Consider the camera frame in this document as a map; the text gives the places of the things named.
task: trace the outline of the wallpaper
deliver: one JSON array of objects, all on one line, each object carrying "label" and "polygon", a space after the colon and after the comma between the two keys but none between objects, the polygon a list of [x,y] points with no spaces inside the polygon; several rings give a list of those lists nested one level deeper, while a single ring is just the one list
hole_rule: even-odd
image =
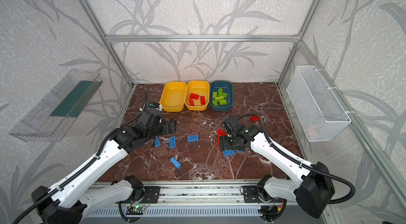
[{"label": "wallpaper", "polygon": [[[330,141],[309,142],[286,91],[296,66],[309,65],[298,51],[284,77],[280,90],[291,122],[297,131],[297,139],[306,159],[325,164],[329,172],[352,182],[356,193],[349,201],[335,204],[339,218],[344,224],[394,224],[406,223],[406,212],[383,180],[368,153],[359,143],[350,126],[344,128]],[[348,193],[348,187],[333,181],[333,199]]]},{"label": "wallpaper", "polygon": [[406,0],[323,0],[305,41],[406,179]]},{"label": "wallpaper", "polygon": [[312,0],[89,0],[107,34],[297,34]]},{"label": "wallpaper", "polygon": [[[89,158],[114,124],[130,85],[77,0],[0,0],[0,220],[12,223],[49,186]],[[103,80],[60,142],[23,142],[9,131],[72,68]],[[36,224],[36,213],[21,223]]]},{"label": "wallpaper", "polygon": [[134,82],[261,82],[278,80],[292,46],[272,42],[178,42],[118,43],[114,48]]}]

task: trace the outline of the white wire mesh basket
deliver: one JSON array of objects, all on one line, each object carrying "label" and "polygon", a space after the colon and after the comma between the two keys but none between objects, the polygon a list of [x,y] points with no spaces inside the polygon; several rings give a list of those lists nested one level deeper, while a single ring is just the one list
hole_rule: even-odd
[{"label": "white wire mesh basket", "polygon": [[311,142],[331,140],[351,123],[347,111],[314,66],[297,66],[287,93]]}]

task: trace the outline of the teal bin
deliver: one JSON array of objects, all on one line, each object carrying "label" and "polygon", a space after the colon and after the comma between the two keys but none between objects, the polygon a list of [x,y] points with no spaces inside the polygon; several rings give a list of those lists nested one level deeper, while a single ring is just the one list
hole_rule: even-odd
[{"label": "teal bin", "polygon": [[[218,89],[222,88],[223,89],[223,93],[227,94],[227,105],[223,105],[220,106],[220,104],[218,104],[218,106],[214,106],[212,103],[213,99],[213,92],[218,92]],[[229,111],[231,110],[231,107],[233,106],[233,85],[231,84],[230,81],[226,81],[226,80],[216,80],[213,81],[210,84],[210,106],[212,110],[216,110],[216,111]]]}]

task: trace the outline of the blue building block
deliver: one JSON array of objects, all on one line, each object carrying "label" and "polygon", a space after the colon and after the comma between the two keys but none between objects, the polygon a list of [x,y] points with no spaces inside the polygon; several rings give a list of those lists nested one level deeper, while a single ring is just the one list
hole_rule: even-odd
[{"label": "blue building block", "polygon": [[196,141],[199,141],[199,135],[188,136],[188,142],[196,142]]},{"label": "blue building block", "polygon": [[161,142],[159,142],[158,137],[155,137],[155,147],[159,147],[161,145]]},{"label": "blue building block", "polygon": [[180,169],[181,164],[175,159],[175,157],[172,157],[172,158],[170,159],[170,161],[172,162],[173,165],[175,165],[175,167],[176,167],[177,169]]},{"label": "blue building block", "polygon": [[234,150],[226,150],[226,151],[223,151],[224,157],[226,157],[226,156],[231,156],[231,155],[235,155],[235,154],[236,154],[236,152],[234,152]]},{"label": "blue building block", "polygon": [[176,147],[175,136],[169,137],[169,148],[175,148],[175,147]]}]

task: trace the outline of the yellow bin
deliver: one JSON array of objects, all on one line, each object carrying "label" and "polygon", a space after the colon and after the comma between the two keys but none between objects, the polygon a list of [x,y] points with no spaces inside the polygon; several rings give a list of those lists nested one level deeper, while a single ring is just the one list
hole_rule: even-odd
[{"label": "yellow bin", "polygon": [[171,81],[165,84],[159,103],[166,112],[183,110],[187,85],[182,81]]},{"label": "yellow bin", "polygon": [[[186,95],[185,95],[185,104],[186,107],[189,110],[205,110],[207,109],[207,105],[209,104],[209,92],[210,92],[210,84],[207,81],[204,80],[192,80],[188,83],[188,88],[186,90]],[[195,104],[194,106],[190,106],[189,103],[189,96],[191,93],[194,93],[196,95],[204,96],[206,100],[205,105],[201,105],[200,103],[200,97],[198,100],[193,99],[193,103]]]}]

